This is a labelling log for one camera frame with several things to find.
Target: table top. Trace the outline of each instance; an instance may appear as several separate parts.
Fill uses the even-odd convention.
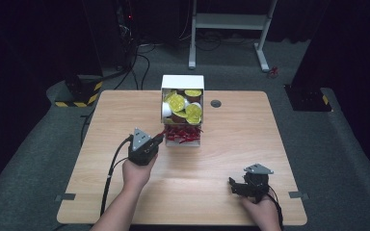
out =
[[[152,137],[164,130],[161,91],[105,90],[101,93],[58,213],[60,223],[95,223],[108,169],[119,145],[138,127]],[[212,100],[222,106],[214,108]],[[265,92],[205,90],[199,147],[159,146],[158,160],[145,185],[134,224],[252,225],[232,194],[228,177],[243,183],[244,167],[259,163],[274,171],[285,225],[303,225],[297,185]],[[117,159],[127,157],[127,143]],[[107,206],[122,188],[121,165],[112,178]]]

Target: dark background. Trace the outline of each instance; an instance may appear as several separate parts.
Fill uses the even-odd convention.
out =
[[[173,2],[177,8],[188,3]],[[229,7],[228,1],[211,1],[211,4],[214,2],[216,5],[205,6],[209,7],[205,9],[212,12]],[[263,2],[266,1],[257,1],[258,6],[265,7]],[[51,2],[54,8],[49,8],[42,0],[0,0],[0,172],[49,109],[46,90],[65,79],[59,67],[60,57],[53,52],[53,48],[58,47],[51,46],[56,44],[52,38],[55,24],[51,21],[56,16],[57,8],[53,5],[56,3],[61,1]],[[77,0],[68,1],[74,11],[79,10],[81,4]],[[179,19],[183,18],[182,11],[186,10],[171,15],[177,27],[183,24]],[[98,59],[93,57],[93,38],[88,33],[85,15],[81,12],[71,15],[79,19],[74,27],[79,39],[73,42],[86,47],[80,50],[83,54],[79,56],[95,67]],[[62,36],[64,41],[70,39],[67,34]],[[332,88],[370,159],[370,1],[280,0],[268,40],[283,39],[292,42],[313,39],[293,84],[311,89]]]

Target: metal stand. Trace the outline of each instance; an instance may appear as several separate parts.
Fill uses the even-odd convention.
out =
[[[223,14],[223,13],[197,13],[197,0],[194,1],[192,16],[192,35],[191,47],[189,52],[189,68],[197,67],[196,61],[196,33],[197,28],[216,28],[216,29],[238,29],[238,30],[257,30],[262,31],[260,41],[254,44],[254,50],[260,62],[262,71],[270,70],[263,53],[263,45],[269,31],[270,24],[278,0],[272,0],[270,9],[266,15],[249,14]]]

